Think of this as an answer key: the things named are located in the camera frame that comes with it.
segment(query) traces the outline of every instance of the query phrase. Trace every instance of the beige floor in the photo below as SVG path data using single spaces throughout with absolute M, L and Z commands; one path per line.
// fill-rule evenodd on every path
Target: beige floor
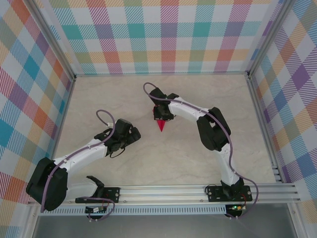
M 95 116 L 106 109 L 137 127 L 142 138 L 117 158 L 102 158 L 72 180 L 93 175 L 107 185 L 209 184 L 220 182 L 218 164 L 201 143 L 197 126 L 181 117 L 163 132 L 143 92 L 152 82 L 164 93 L 222 111 L 233 141 L 237 170 L 256 182 L 275 182 L 243 75 L 114 76 L 78 78 L 57 148 L 62 156 L 85 145 L 105 127 Z M 103 115 L 106 121 L 110 118 Z

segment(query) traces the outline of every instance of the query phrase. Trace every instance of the red cone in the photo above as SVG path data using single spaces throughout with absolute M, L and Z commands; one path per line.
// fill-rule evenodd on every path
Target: red cone
M 157 122 L 158 122 L 159 129 L 162 132 L 164 125 L 165 125 L 165 121 L 164 120 L 157 120 Z

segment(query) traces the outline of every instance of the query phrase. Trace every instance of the purple cable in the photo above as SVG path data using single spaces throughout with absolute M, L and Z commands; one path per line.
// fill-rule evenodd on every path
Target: purple cable
M 220 128 L 221 128 L 222 131 L 223 131 L 223 133 L 224 133 L 225 136 L 227 137 L 227 140 L 228 140 L 229 145 L 230 145 L 230 155 L 229 155 L 229 167 L 230 167 L 230 169 L 233 171 L 233 173 L 235 173 L 235 174 L 236 174 L 237 176 L 239 176 L 240 178 L 242 178 L 242 179 L 244 179 L 244 180 L 247 180 L 247 181 L 253 183 L 253 184 L 254 184 L 254 187 L 256 188 L 256 191 L 257 191 L 256 198 L 255 198 L 254 203 L 252 204 L 251 208 L 250 208 L 247 212 L 245 212 L 244 214 L 242 214 L 240 217 L 243 217 L 243 216 L 245 216 L 247 213 L 249 213 L 249 211 L 252 210 L 253 207 L 255 206 L 255 204 L 257 203 L 257 200 L 258 200 L 258 197 L 259 197 L 259 187 L 257 186 L 257 184 L 256 184 L 253 180 L 251 180 L 251 179 L 249 179 L 249 178 L 246 178 L 246 177 L 240 175 L 240 174 L 239 174 L 238 172 L 236 172 L 236 171 L 234 170 L 234 168 L 232 167 L 232 165 L 231 165 L 231 160 L 232 160 L 232 153 L 233 153 L 233 145 L 232 145 L 231 138 L 230 138 L 228 132 L 226 131 L 226 129 L 224 128 L 224 126 L 217 120 L 217 118 L 215 118 L 215 117 L 214 117 L 213 115 L 211 115 L 209 112 L 206 112 L 206 111 L 204 111 L 204 110 L 201 110 L 200 108 L 195 107 L 195 106 L 193 106 L 193 105 L 191 105 L 191 104 L 189 104 L 189 103 L 182 102 L 182 101 L 175 100 L 175 99 L 157 98 L 157 97 L 154 97 L 154 96 L 150 95 L 150 94 L 145 90 L 145 86 L 146 86 L 147 84 L 152 85 L 152 86 L 155 87 L 155 88 L 157 88 L 157 87 L 156 87 L 154 84 L 149 83 L 149 82 L 146 82 L 145 84 L 143 84 L 143 90 L 144 90 L 144 92 L 145 92 L 150 98 L 156 99 L 156 100 L 158 100 L 158 101 L 170 101 L 170 102 L 182 103 L 182 104 L 184 104 L 184 105 L 186 105 L 186 106 L 188 106 L 188 107 L 190 107 L 190 108 L 193 108 L 193 109 L 195 109 L 195 110 L 197 110 L 197 111 L 201 111 L 202 113 L 205 113 L 206 115 L 208 115 L 209 117 L 211 117 L 211 118 L 215 121 L 215 123 L 217 123 L 217 124 L 220 126 Z
M 114 208 L 115 208 L 115 203 L 114 201 L 112 201 L 111 199 L 108 199 L 108 198 L 100 198 L 100 197 L 82 197 L 84 199 L 89 199 L 89 200 L 102 200 L 102 201 L 106 201 L 106 202 L 111 202 L 113 204 L 113 208 L 110 210 L 110 212 L 104 216 L 102 216 L 100 219 L 92 219 L 90 217 L 90 213 L 88 214 L 88 218 L 90 219 L 90 221 L 95 221 L 95 222 L 98 222 L 98 221 L 102 221 L 103 219 L 106 219 L 113 211 L 114 211 Z
M 53 177 L 53 174 L 55 173 L 55 171 L 56 171 L 62 164 L 65 163 L 65 160 L 69 160 L 71 157 L 73 157 L 74 155 L 77 155 L 78 153 L 80 153 L 80 152 L 82 152 L 82 151 L 84 151 L 84 150 L 91 149 L 91 148 L 94 148 L 94 147 L 96 147 L 96 146 L 99 146 L 99 145 L 105 143 L 107 140 L 109 140 L 110 137 L 112 137 L 112 135 L 113 135 L 113 133 L 114 133 L 114 128 L 115 128 L 115 120 L 114 120 L 114 117 L 111 115 L 111 113 L 109 113 L 109 112 L 106 111 L 106 110 L 103 110 L 103 109 L 97 110 L 97 111 L 96 111 L 97 117 L 99 118 L 99 120 L 101 120 L 102 123 L 104 123 L 104 124 L 106 124 L 106 125 L 107 125 L 107 123 L 104 122 L 104 120 L 102 120 L 102 119 L 100 118 L 100 116 L 98 115 L 99 112 L 107 113 L 107 114 L 111 117 L 111 120 L 112 120 L 112 123 L 113 123 L 113 128 L 112 128 L 112 130 L 111 130 L 110 135 L 107 136 L 106 139 L 104 139 L 103 141 L 101 141 L 101 142 L 99 142 L 99 143 L 97 143 L 97 144 L 91 145 L 90 147 L 86 146 L 86 147 L 84 147 L 84 148 L 81 148 L 81 149 L 79 149 L 79 150 L 73 152 L 72 154 L 68 155 L 64 160 L 62 160 L 59 164 L 57 164 L 57 165 L 55 166 L 55 168 L 54 168 L 54 169 L 52 170 L 52 172 L 50 173 L 50 175 L 49 175 L 49 177 L 48 177 L 48 180 L 47 180 L 46 183 L 45 183 L 45 187 L 44 187 L 44 191 L 43 191 L 43 197 L 42 197 L 41 212 L 44 212 L 44 211 L 45 211 L 44 204 L 45 204 L 45 200 L 46 200 L 46 194 L 47 194 L 47 192 L 48 192 L 48 187 L 49 187 L 50 181 L 51 181 L 51 179 L 52 179 L 52 177 Z M 110 199 L 107 199 L 107 201 L 112 202 L 112 203 L 113 203 L 113 208 L 114 208 L 114 202 L 113 202 L 112 200 L 110 200 Z

